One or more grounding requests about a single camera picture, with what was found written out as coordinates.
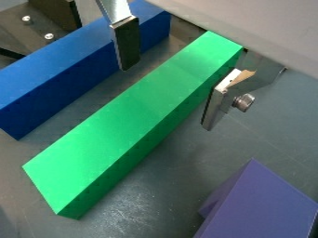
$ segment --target blue foam block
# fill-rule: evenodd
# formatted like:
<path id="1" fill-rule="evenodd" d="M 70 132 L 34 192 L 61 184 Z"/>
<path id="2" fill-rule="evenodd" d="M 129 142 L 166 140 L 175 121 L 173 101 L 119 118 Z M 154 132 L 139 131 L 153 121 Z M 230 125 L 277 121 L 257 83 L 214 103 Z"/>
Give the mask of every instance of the blue foam block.
<path id="1" fill-rule="evenodd" d="M 195 238 L 306 238 L 317 212 L 318 204 L 253 159 L 204 203 Z"/>
<path id="2" fill-rule="evenodd" d="M 141 51 L 170 31 L 170 14 L 137 0 Z M 110 22 L 102 18 L 0 71 L 0 128 L 16 139 L 119 70 Z"/>

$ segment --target gray table surface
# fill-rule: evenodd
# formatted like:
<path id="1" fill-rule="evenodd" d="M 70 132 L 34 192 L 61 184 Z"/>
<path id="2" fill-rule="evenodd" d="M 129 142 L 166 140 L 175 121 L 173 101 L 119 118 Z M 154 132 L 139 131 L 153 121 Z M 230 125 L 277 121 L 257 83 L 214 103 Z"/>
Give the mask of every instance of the gray table surface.
<path id="1" fill-rule="evenodd" d="M 318 81 L 292 70 L 254 92 L 250 111 L 232 110 L 212 132 L 201 126 L 201 105 L 81 221 L 54 215 L 35 189 L 22 165 L 202 33 L 174 18 L 170 38 L 129 72 L 20 141 L 0 131 L 2 238 L 193 237 L 205 198 L 253 157 L 318 201 Z"/>

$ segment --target foam block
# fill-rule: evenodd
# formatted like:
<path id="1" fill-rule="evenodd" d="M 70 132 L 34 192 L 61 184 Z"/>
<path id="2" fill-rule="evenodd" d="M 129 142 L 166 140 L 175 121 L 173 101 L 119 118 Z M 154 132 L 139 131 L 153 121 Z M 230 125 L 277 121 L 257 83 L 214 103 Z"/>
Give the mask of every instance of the foam block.
<path id="1" fill-rule="evenodd" d="M 195 238 L 306 238 L 318 204 L 253 159 L 208 198 Z"/>
<path id="2" fill-rule="evenodd" d="M 241 49 L 206 33 L 24 165 L 57 214 L 85 214 L 208 98 Z"/>
<path id="3" fill-rule="evenodd" d="M 142 0 L 142 52 L 170 31 L 170 14 Z M 119 70 L 110 22 L 102 18 L 0 71 L 0 128 L 16 139 Z"/>

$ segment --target screw head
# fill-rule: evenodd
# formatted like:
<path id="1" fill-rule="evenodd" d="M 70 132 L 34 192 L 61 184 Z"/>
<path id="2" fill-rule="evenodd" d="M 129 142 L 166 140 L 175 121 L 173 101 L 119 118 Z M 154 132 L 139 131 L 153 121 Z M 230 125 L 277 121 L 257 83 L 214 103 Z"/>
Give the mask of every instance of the screw head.
<path id="1" fill-rule="evenodd" d="M 53 40 L 55 38 L 55 35 L 53 33 L 49 33 L 46 36 L 45 36 L 45 39 L 46 40 Z"/>
<path id="2" fill-rule="evenodd" d="M 245 94 L 234 98 L 233 107 L 238 108 L 242 112 L 248 112 L 253 106 L 256 97 L 252 94 Z"/>
<path id="3" fill-rule="evenodd" d="M 47 33 L 45 35 L 45 40 L 47 44 L 53 43 L 55 41 L 55 35 L 53 33 Z"/>
<path id="4" fill-rule="evenodd" d="M 30 15 L 23 16 L 23 22 L 24 22 L 26 25 L 30 25 L 30 24 L 34 23 L 32 18 L 31 18 Z"/>

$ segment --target metal screw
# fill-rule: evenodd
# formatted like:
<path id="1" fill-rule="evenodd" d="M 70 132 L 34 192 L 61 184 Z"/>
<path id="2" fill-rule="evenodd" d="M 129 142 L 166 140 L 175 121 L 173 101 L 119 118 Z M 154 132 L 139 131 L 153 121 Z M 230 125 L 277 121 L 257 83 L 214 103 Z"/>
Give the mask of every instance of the metal screw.
<path id="1" fill-rule="evenodd" d="M 31 16 L 23 16 L 24 25 L 31 25 L 34 23 Z"/>
<path id="2" fill-rule="evenodd" d="M 45 36 L 45 39 L 46 39 L 46 42 L 47 43 L 53 43 L 55 41 L 55 35 L 53 33 L 49 33 L 46 36 Z"/>
<path id="3" fill-rule="evenodd" d="M 252 94 L 245 94 L 244 96 L 234 98 L 233 107 L 238 108 L 242 112 L 248 112 L 252 105 L 254 104 L 256 97 Z"/>

